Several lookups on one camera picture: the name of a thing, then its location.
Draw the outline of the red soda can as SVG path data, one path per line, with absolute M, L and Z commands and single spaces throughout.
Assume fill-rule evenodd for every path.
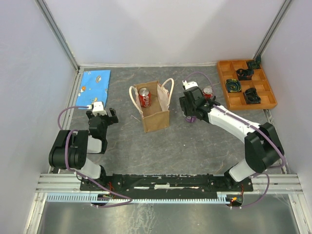
M 151 106 L 151 93 L 147 88 L 141 88 L 138 97 L 141 107 L 148 108 Z

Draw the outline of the purple soda can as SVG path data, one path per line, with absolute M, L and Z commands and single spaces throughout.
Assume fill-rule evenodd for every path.
M 189 123 L 193 123 L 196 121 L 196 117 L 195 116 L 187 116 L 187 117 L 185 117 L 185 120 Z

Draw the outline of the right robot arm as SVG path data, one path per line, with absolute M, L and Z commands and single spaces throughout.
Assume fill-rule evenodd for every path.
M 285 166 L 284 150 L 272 124 L 243 119 L 214 98 L 206 99 L 195 82 L 187 82 L 183 84 L 183 88 L 184 95 L 179 98 L 179 102 L 186 117 L 196 117 L 218 126 L 244 143 L 244 159 L 224 174 L 224 186 L 228 190 L 236 190 L 241 186 L 241 181 L 274 167 L 279 160 L 281 166 Z

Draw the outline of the brown paper bag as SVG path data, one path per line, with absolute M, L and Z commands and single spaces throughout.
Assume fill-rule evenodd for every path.
M 174 90 L 175 82 L 172 78 L 163 83 L 151 81 L 140 83 L 129 88 L 129 96 L 139 111 L 144 132 L 152 132 L 169 127 L 170 111 L 169 106 Z M 150 106 L 141 105 L 140 90 L 146 88 L 151 95 Z

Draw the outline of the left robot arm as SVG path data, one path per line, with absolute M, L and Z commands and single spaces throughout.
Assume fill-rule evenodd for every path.
M 109 109 L 109 116 L 103 109 L 99 113 L 88 110 L 88 130 L 78 130 L 69 134 L 69 130 L 60 130 L 49 153 L 51 167 L 76 171 L 91 179 L 91 185 L 97 190 L 107 187 L 108 178 L 103 166 L 87 158 L 88 154 L 104 154 L 107 149 L 108 126 L 118 123 L 116 111 Z

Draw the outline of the silver soda can front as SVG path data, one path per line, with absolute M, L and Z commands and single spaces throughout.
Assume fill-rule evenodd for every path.
M 206 86 L 202 89 L 203 96 L 206 100 L 212 99 L 214 97 L 214 92 L 211 86 Z

